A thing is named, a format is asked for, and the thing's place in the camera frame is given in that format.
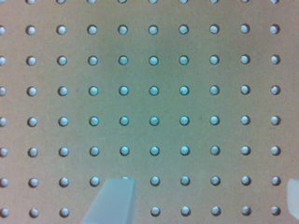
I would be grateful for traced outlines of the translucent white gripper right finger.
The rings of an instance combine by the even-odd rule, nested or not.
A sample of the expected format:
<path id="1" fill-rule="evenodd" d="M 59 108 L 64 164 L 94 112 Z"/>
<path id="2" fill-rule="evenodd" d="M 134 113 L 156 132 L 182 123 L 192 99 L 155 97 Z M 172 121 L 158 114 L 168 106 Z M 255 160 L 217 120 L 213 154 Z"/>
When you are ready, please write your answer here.
<path id="1" fill-rule="evenodd" d="M 294 217 L 299 217 L 299 180 L 291 178 L 287 187 L 287 205 Z"/>

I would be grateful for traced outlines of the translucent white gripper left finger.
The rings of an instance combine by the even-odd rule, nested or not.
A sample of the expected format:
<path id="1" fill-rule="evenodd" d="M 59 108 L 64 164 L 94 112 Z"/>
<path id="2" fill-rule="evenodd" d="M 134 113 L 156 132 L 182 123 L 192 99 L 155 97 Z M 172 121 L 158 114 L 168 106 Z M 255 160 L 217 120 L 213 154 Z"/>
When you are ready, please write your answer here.
<path id="1" fill-rule="evenodd" d="M 134 224 L 135 180 L 107 179 L 81 224 Z"/>

